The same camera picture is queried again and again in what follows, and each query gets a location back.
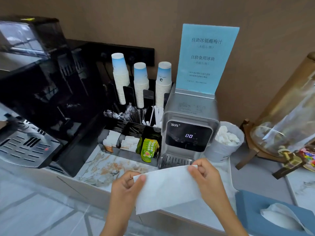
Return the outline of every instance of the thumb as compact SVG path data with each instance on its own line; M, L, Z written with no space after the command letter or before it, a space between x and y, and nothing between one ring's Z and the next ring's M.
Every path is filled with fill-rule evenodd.
M202 174L196 167L189 166L188 171L191 174L191 176L195 179L198 185L201 185L204 183L204 177L202 176Z
M146 175L140 175L140 177L136 180L136 182L130 188L131 189L131 194L134 197L138 196L138 194L141 191L142 187L144 186L145 182L146 182Z

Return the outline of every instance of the tile floor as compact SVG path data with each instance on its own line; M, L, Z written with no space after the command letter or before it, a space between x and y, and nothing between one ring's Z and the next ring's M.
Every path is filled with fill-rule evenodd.
M0 168L0 235L98 236L104 210L19 178ZM126 236L169 235L129 221Z

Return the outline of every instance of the black power outlet panel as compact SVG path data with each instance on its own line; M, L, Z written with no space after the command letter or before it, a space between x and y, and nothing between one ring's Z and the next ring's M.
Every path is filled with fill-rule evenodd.
M88 42L82 40L68 39L71 49L88 45L89 53L96 61L112 62L113 53L123 53L127 64L132 65L137 62L144 62L147 66L154 66L154 48L105 44L98 42Z

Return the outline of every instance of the digital display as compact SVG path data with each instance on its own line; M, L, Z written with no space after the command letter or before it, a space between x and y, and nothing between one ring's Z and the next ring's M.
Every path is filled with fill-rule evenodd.
M203 152L211 135L210 127L169 121L166 127L165 143L169 146Z

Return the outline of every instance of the brown wall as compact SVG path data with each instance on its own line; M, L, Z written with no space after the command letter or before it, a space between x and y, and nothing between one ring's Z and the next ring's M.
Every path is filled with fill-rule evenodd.
M216 95L221 120L255 119L315 50L315 0L1 0L0 14L60 19L66 38L155 48L176 79L183 23L238 26ZM157 67L149 70L156 78Z

